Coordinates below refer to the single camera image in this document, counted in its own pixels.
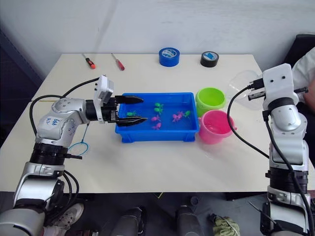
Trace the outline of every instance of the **cloth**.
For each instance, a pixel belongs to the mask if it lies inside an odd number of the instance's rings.
[[[313,166],[315,167],[315,114],[306,104],[302,102],[299,102],[296,107],[299,112],[302,113],[307,119],[307,127],[304,140],[309,146],[309,158]]]
[[[315,80],[315,47],[300,58],[292,68],[294,89],[308,87]],[[300,101],[305,103],[303,95]]]
[[[215,236],[240,236],[240,227],[230,217],[217,216],[213,233]]]

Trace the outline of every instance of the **white table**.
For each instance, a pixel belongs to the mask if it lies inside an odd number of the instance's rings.
[[[226,90],[239,72],[261,73],[252,55],[220,55],[216,67],[199,64],[200,55],[181,55],[180,64],[163,67],[158,55],[117,55],[126,67],[119,71],[109,54],[90,55],[97,68],[91,70],[82,55],[62,55],[34,97],[62,95],[74,85],[106,74],[123,92],[196,92],[203,87]],[[92,99],[94,85],[86,85],[70,97]],[[50,110],[51,102],[38,102],[34,120]],[[0,191],[15,191],[24,163],[29,161],[34,134],[29,105],[0,150]],[[235,103],[231,116],[238,132],[268,153],[269,137],[260,111]],[[85,126],[77,129],[73,142],[82,139]],[[266,191],[268,159],[234,135],[217,145],[196,142],[121,143],[114,124],[92,122],[85,141],[90,150],[83,160],[70,159],[65,167],[80,183],[82,193],[113,192],[240,192]],[[315,171],[310,165],[309,189],[315,189]]]

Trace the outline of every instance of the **screwdriver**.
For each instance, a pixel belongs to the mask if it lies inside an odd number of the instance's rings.
[[[87,63],[89,64],[91,69],[96,68],[96,65],[93,63],[93,61],[91,61],[89,58],[87,58],[84,54],[82,54],[82,56],[85,58],[85,60],[87,61]]]
[[[120,62],[120,60],[118,60],[118,59],[115,57],[114,54],[112,54],[112,56],[113,56],[113,58],[115,59],[115,62],[116,62],[116,64],[117,64],[118,68],[119,68],[120,70],[124,70],[125,67],[124,67],[124,65]]]

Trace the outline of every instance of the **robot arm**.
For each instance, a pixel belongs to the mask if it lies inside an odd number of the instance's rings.
[[[142,117],[120,118],[119,103],[139,103],[135,96],[115,96],[113,83],[101,76],[96,84],[94,100],[62,98],[39,121],[31,159],[24,170],[14,195],[14,209],[0,215],[0,235],[40,235],[46,213],[60,204],[64,182],[65,158],[78,158],[67,153],[76,128],[98,120],[130,126],[146,120]]]
[[[268,202],[263,205],[260,230],[265,235],[285,230],[299,235],[308,234],[310,226],[306,206],[292,179],[292,175],[297,177],[309,205],[309,151],[303,140],[307,120],[295,106],[298,96],[293,90],[290,65],[282,64],[264,71],[262,82],[260,88],[264,87],[265,92],[250,95],[249,100],[265,96],[264,120],[268,122],[268,116],[271,116],[271,132],[275,143],[292,166],[292,170],[289,170],[274,145],[270,144],[270,169],[266,174],[270,178],[270,185],[267,188]]]

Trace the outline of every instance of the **pink plastic cup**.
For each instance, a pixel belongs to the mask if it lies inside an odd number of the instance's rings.
[[[232,130],[227,122],[227,114],[223,111],[207,111],[200,118],[199,136],[207,144],[217,144],[224,138],[230,136]]]

